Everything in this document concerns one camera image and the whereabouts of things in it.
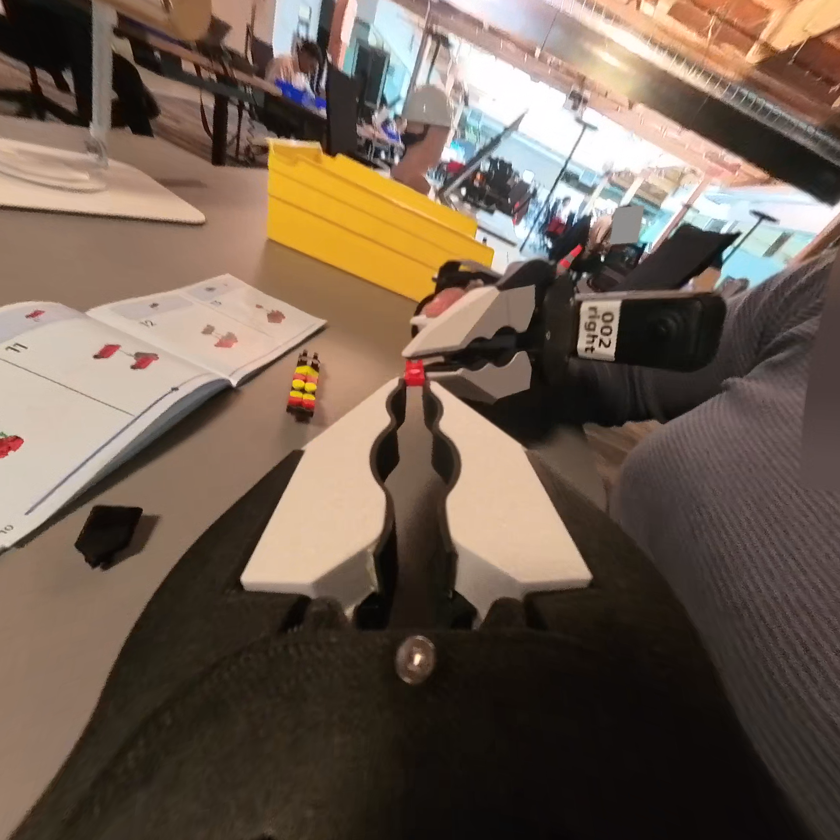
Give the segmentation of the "person's dark grey clothing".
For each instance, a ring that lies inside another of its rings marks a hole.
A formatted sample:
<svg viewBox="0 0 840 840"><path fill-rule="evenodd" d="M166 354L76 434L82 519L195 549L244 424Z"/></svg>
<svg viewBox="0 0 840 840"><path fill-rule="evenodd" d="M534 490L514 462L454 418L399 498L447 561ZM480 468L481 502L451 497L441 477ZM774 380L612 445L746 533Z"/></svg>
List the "person's dark grey clothing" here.
<svg viewBox="0 0 840 840"><path fill-rule="evenodd" d="M612 501L814 838L838 838L838 494L799 478L805 370L618 372L604 424L661 428Z"/></svg>

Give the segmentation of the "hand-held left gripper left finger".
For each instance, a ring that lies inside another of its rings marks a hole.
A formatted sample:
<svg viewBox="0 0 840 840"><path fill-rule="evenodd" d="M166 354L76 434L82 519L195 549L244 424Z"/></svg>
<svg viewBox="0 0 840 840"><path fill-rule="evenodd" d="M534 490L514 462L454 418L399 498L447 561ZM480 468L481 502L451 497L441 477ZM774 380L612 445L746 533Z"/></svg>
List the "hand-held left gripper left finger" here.
<svg viewBox="0 0 840 840"><path fill-rule="evenodd" d="M247 592L387 604L396 577L387 477L399 460L403 381L388 381L308 442L244 570Z"/></svg>

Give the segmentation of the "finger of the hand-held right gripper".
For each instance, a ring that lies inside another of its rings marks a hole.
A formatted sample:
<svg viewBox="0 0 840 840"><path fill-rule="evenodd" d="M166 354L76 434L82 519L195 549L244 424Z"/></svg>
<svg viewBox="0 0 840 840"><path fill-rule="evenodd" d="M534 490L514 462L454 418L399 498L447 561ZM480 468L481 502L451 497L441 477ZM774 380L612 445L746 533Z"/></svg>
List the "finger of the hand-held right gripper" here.
<svg viewBox="0 0 840 840"><path fill-rule="evenodd" d="M402 351L406 360L453 354L499 331L525 333L533 317L533 286L483 286L466 292L445 311L427 318Z"/></svg>
<svg viewBox="0 0 840 840"><path fill-rule="evenodd" d="M504 353L501 361L430 364L429 380L465 402L494 404L527 391L532 381L532 363L526 351Z"/></svg>

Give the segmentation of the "black red yellow lego assembly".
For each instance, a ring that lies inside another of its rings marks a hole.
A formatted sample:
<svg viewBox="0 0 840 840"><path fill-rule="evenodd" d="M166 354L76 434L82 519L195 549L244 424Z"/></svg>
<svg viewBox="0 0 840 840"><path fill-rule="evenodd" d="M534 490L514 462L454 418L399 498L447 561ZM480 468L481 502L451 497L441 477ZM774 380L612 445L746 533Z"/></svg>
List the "black red yellow lego assembly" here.
<svg viewBox="0 0 840 840"><path fill-rule="evenodd" d="M319 354L302 351L297 359L287 399L287 413L296 422L307 423L315 413L321 361Z"/></svg>

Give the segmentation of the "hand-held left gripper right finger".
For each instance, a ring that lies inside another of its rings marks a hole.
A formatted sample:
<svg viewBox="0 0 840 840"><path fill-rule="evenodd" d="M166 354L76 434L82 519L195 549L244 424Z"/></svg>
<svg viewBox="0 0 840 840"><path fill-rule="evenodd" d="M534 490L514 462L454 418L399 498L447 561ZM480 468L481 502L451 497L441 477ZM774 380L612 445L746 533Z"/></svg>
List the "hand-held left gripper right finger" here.
<svg viewBox="0 0 840 840"><path fill-rule="evenodd" d="M454 452L444 525L455 593L484 620L501 599L589 586L592 573L526 449L443 386L427 394L433 430Z"/></svg>

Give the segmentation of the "wooden book stand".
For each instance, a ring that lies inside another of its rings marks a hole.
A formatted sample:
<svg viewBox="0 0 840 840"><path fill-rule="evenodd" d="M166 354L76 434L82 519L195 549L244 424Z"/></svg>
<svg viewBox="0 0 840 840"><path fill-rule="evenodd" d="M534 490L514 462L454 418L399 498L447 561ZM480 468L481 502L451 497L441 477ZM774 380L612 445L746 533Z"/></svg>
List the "wooden book stand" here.
<svg viewBox="0 0 840 840"><path fill-rule="evenodd" d="M83 152L1 140L1 204L55 214L203 225L197 208L135 167L109 161L112 35L122 15L178 41L207 33L210 1L91 2L91 121Z"/></svg>

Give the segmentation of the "lego instruction booklet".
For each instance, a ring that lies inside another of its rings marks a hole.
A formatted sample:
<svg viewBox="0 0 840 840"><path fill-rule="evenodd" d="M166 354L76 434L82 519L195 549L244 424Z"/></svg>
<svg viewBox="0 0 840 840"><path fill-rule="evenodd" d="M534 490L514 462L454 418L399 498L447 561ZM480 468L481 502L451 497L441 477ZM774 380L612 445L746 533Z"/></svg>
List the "lego instruction booklet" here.
<svg viewBox="0 0 840 840"><path fill-rule="evenodd" d="M88 311L2 306L2 551L326 325L231 275Z"/></svg>

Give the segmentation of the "person's right hand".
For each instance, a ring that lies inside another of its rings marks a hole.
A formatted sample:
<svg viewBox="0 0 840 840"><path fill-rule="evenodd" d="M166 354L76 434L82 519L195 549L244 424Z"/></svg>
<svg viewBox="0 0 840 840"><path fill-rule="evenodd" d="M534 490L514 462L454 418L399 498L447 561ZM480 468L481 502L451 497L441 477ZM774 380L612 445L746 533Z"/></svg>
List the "person's right hand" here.
<svg viewBox="0 0 840 840"><path fill-rule="evenodd" d="M460 301L468 291L467 287L451 287L441 290L423 304L418 314L412 318L412 325L420 327L428 321L440 317Z"/></svg>

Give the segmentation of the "yellow plastic bin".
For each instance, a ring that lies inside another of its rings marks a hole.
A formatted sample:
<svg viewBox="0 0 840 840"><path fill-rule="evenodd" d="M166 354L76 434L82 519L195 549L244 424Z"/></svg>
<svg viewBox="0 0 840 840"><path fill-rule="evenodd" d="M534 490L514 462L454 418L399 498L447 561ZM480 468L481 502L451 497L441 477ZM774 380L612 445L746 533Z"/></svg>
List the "yellow plastic bin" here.
<svg viewBox="0 0 840 840"><path fill-rule="evenodd" d="M492 266L477 222L319 143L269 142L270 241L419 302L451 260Z"/></svg>

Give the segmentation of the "black computer monitor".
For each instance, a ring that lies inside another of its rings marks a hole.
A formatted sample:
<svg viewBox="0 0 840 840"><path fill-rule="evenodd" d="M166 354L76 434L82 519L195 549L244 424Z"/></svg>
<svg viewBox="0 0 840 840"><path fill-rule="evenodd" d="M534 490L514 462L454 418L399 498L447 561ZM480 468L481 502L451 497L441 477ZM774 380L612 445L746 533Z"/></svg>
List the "black computer monitor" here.
<svg viewBox="0 0 840 840"><path fill-rule="evenodd" d="M334 64L328 65L325 81L327 153L351 155L358 145L359 83Z"/></svg>

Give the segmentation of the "small black lego piece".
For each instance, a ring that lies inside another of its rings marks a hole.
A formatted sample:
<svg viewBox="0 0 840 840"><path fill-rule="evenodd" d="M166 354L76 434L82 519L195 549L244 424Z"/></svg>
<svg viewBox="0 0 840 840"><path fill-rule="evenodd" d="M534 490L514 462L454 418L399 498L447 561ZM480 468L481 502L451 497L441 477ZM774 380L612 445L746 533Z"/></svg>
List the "small black lego piece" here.
<svg viewBox="0 0 840 840"><path fill-rule="evenodd" d="M76 551L93 570L109 567L130 546L143 514L141 507L92 507L74 543Z"/></svg>

